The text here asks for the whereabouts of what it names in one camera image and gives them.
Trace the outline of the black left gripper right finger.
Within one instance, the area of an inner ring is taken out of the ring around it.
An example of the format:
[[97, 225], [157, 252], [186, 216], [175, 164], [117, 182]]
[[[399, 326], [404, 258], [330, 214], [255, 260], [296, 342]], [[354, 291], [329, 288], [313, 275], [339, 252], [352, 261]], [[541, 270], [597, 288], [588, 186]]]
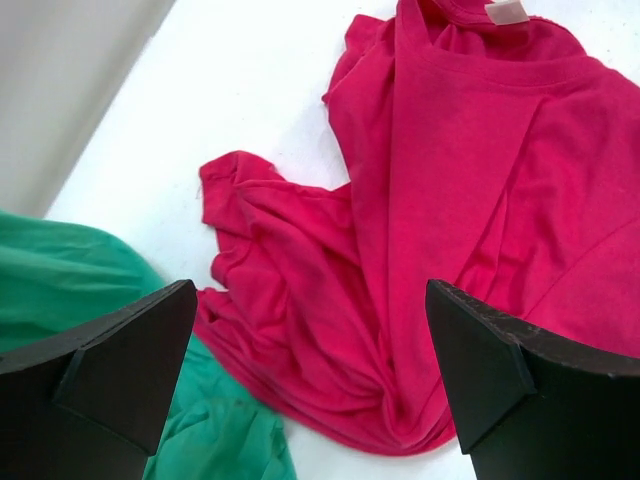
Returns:
[[636, 479], [639, 361], [442, 281], [426, 315], [460, 448], [479, 479]]

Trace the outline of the red t shirt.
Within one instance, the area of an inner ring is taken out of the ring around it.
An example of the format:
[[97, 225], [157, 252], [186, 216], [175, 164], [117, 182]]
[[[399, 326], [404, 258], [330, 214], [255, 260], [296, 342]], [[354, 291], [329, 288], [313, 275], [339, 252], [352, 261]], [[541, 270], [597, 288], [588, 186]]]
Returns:
[[565, 28], [480, 1], [359, 15], [324, 95], [349, 181], [244, 151], [200, 170], [219, 252], [196, 335], [258, 400], [347, 446], [455, 434], [425, 314], [442, 279], [573, 340], [639, 352], [639, 89]]

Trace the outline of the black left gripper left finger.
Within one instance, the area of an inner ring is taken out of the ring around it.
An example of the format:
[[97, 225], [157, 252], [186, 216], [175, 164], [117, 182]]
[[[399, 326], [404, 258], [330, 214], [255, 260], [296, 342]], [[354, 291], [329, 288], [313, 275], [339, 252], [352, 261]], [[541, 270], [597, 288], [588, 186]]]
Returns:
[[1, 356], [4, 479], [140, 479], [191, 336], [192, 281]]

